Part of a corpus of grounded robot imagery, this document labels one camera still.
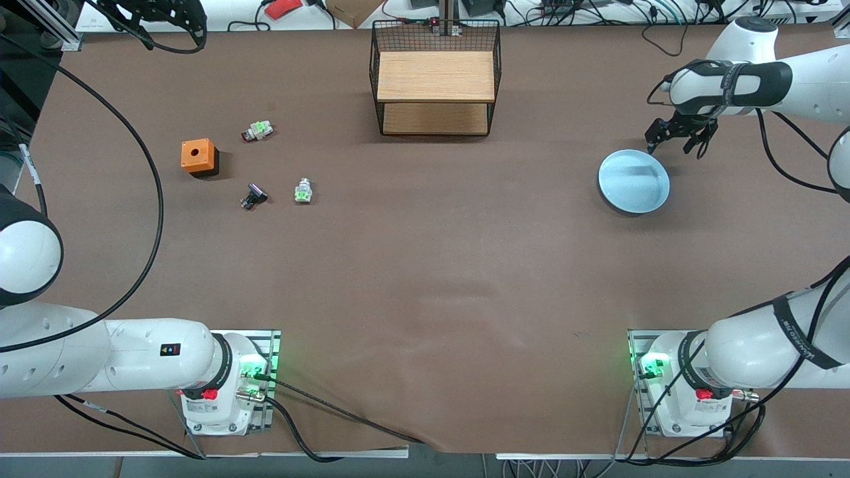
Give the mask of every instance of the red button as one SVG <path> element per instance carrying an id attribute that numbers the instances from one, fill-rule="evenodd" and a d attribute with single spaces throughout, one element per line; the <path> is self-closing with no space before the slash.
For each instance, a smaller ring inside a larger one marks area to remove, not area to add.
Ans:
<path id="1" fill-rule="evenodd" d="M 696 390 L 697 400 L 709 400 L 713 397 L 714 397 L 714 394 L 711 393 L 711 390 L 708 390 L 708 389 L 697 389 Z"/>

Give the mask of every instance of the black wire mesh basket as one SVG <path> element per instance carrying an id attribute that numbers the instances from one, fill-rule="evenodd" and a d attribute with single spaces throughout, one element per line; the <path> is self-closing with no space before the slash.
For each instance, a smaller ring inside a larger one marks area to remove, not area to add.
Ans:
<path id="1" fill-rule="evenodd" d="M 490 134 L 502 79 L 496 20 L 377 20 L 369 78 L 381 134 Z"/>

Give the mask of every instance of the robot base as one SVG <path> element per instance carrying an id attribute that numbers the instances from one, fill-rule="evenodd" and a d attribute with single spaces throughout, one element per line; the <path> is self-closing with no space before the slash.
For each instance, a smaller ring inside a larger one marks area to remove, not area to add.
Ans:
<path id="1" fill-rule="evenodd" d="M 244 373 L 267 373 L 268 361 L 244 335 L 230 331 L 223 336 L 233 352 L 233 365 L 218 395 L 212 400 L 190 400 L 185 395 L 180 396 L 186 426 L 195 435 L 245 435 L 251 431 L 252 424 L 264 421 L 259 415 L 265 413 L 266 407 L 237 399 L 236 391 L 262 390 L 265 383 L 245 377 Z"/>
<path id="2" fill-rule="evenodd" d="M 643 376 L 646 373 L 659 374 L 655 378 L 642 378 L 641 382 L 647 390 L 641 400 L 642 420 L 646 421 L 645 413 L 662 396 L 668 385 L 679 373 L 678 350 L 687 331 L 630 331 L 632 353 L 636 356 L 634 373 Z M 636 346 L 639 337 L 643 347 Z M 663 436 L 690 437 L 702 435 L 711 427 L 725 422 L 732 411 L 732 397 L 721 400 L 697 398 L 695 390 L 679 378 L 670 388 L 667 396 L 653 414 L 654 424 L 648 427 L 658 430 Z M 723 429 L 711 435 L 723 438 Z"/>

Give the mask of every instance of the red object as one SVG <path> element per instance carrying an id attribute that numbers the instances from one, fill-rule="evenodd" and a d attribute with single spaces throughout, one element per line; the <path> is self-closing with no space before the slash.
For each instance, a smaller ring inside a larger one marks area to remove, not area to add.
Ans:
<path id="1" fill-rule="evenodd" d="M 697 389 L 696 398 L 697 400 L 709 400 L 711 398 L 714 398 L 714 394 L 711 393 L 711 390 L 708 389 Z"/>
<path id="2" fill-rule="evenodd" d="M 272 20 L 277 20 L 285 14 L 301 7 L 301 0 L 276 0 L 266 7 L 265 13 Z"/>

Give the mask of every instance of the orange box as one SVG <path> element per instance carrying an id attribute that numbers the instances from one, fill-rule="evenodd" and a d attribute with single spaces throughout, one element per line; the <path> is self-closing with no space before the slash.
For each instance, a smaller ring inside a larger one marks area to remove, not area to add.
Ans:
<path id="1" fill-rule="evenodd" d="M 180 167 L 196 178 L 218 174 L 218 150 L 209 138 L 184 141 Z"/>

